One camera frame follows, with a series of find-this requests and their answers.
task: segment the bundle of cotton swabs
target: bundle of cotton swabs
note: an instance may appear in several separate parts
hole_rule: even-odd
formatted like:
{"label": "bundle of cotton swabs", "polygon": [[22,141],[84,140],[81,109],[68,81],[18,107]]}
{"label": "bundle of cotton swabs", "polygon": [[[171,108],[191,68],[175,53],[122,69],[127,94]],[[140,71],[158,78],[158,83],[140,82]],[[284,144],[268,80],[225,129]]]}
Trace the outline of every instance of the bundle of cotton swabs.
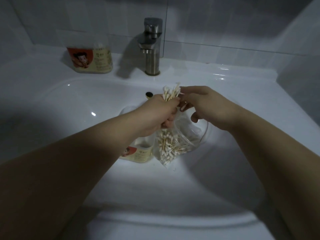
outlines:
{"label": "bundle of cotton swabs", "polygon": [[[168,101],[180,94],[180,83],[171,90],[165,86],[163,88],[163,99]],[[178,155],[190,151],[190,145],[182,138],[180,133],[175,133],[175,129],[162,129],[158,133],[158,146],[160,151],[160,162],[163,165],[174,160]]]}

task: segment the left hand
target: left hand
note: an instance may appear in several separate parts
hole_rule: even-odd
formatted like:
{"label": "left hand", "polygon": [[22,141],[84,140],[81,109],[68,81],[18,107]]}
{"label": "left hand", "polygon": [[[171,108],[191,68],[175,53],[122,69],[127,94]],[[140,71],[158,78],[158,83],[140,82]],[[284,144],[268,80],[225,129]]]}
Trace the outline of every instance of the left hand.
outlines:
{"label": "left hand", "polygon": [[140,137],[150,136],[158,129],[171,128],[177,113],[180,98],[164,101],[161,94],[156,94],[135,110],[140,114],[143,131]]}

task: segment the faucet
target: faucet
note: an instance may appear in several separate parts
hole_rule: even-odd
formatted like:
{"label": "faucet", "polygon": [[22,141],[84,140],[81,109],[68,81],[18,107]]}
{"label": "faucet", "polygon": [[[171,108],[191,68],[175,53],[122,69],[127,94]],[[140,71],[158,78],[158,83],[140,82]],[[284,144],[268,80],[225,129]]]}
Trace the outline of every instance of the faucet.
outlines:
{"label": "faucet", "polygon": [[138,37],[138,45],[146,55],[146,71],[150,76],[160,74],[160,43],[162,35],[162,19],[146,17],[144,19],[144,32]]}

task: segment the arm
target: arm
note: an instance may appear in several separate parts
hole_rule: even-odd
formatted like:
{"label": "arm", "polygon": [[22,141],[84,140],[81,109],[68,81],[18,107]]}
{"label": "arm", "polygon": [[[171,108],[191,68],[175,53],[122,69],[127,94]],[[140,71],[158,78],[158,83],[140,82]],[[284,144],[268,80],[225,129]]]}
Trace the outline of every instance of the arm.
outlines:
{"label": "arm", "polygon": [[229,131],[296,239],[320,239],[320,157],[208,87],[181,88],[181,105]]}
{"label": "arm", "polygon": [[170,127],[178,98],[155,95],[109,119],[0,166],[0,239],[53,239],[137,137]]}

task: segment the faucet handle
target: faucet handle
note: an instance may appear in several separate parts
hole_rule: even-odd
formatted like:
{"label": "faucet handle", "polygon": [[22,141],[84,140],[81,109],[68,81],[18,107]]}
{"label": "faucet handle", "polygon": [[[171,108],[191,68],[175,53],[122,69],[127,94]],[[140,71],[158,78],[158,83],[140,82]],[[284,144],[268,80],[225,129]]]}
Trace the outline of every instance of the faucet handle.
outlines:
{"label": "faucet handle", "polygon": [[162,19],[157,17],[146,17],[144,19],[144,31],[151,34],[161,34]]}

